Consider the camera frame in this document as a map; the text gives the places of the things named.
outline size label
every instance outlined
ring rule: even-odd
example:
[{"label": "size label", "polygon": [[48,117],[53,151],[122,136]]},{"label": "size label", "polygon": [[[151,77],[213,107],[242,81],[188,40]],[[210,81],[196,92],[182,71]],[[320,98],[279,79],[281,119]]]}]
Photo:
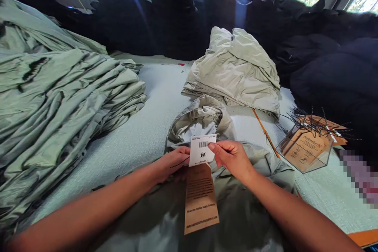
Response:
[{"label": "size label", "polygon": [[214,153],[209,149],[209,143],[215,143],[217,135],[192,136],[190,143],[189,167],[209,163],[214,159]]}]

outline folded jacket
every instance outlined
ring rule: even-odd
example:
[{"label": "folded jacket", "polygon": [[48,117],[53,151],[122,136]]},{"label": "folded jacket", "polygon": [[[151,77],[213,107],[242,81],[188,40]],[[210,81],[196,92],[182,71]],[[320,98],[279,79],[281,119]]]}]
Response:
[{"label": "folded jacket", "polygon": [[279,89],[275,64],[253,36],[240,28],[231,34],[213,27],[209,49],[193,63],[183,93],[280,113]]}]

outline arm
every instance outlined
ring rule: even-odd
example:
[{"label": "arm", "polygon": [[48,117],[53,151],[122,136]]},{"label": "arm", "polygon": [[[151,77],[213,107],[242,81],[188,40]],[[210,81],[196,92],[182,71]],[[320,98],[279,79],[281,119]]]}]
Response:
[{"label": "arm", "polygon": [[188,159],[189,154],[188,147],[180,147],[109,186],[65,205],[11,239],[9,251],[65,251],[95,236],[154,185],[182,167],[181,162]]},{"label": "arm", "polygon": [[325,215],[258,173],[238,142],[209,144],[224,165],[260,200],[298,251],[361,251]]}]

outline brown kraft paper tag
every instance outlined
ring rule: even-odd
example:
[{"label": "brown kraft paper tag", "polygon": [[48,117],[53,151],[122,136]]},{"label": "brown kraft paper tag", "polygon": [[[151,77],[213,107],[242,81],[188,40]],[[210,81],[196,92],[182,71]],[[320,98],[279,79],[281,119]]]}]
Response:
[{"label": "brown kraft paper tag", "polygon": [[189,167],[186,181],[184,234],[219,223],[211,168],[207,163]]},{"label": "brown kraft paper tag", "polygon": [[325,136],[319,137],[317,134],[314,137],[312,132],[302,133],[295,144],[285,154],[285,159],[300,171],[306,171],[312,162],[324,151],[328,143]]}]

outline black garment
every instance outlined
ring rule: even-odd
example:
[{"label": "black garment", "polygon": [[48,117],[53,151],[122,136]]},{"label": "black garment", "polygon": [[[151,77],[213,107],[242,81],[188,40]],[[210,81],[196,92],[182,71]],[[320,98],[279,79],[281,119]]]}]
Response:
[{"label": "black garment", "polygon": [[360,38],[321,56],[291,75],[290,86],[299,108],[353,129],[348,146],[377,166],[378,39]]},{"label": "black garment", "polygon": [[162,54],[179,60],[196,60],[205,54],[209,35],[193,0],[152,0],[156,39]]},{"label": "black garment", "polygon": [[357,38],[378,38],[378,17],[373,13],[349,13],[325,9],[315,20],[319,33],[328,36],[341,45]]},{"label": "black garment", "polygon": [[17,0],[45,15],[54,17],[64,29],[93,39],[103,45],[107,44],[106,38],[96,29],[96,23],[92,15],[85,14],[77,9],[61,5],[56,0]]},{"label": "black garment", "polygon": [[160,54],[154,36],[151,2],[147,0],[97,0],[92,2],[97,29],[107,40],[108,51],[135,55]]},{"label": "black garment", "polygon": [[319,34],[295,35],[282,42],[273,58],[280,85],[290,87],[290,75],[312,60],[339,48],[333,39]]},{"label": "black garment", "polygon": [[230,32],[233,28],[245,29],[268,54],[272,54],[285,26],[279,21],[274,1],[205,0],[208,28],[218,26]]}]

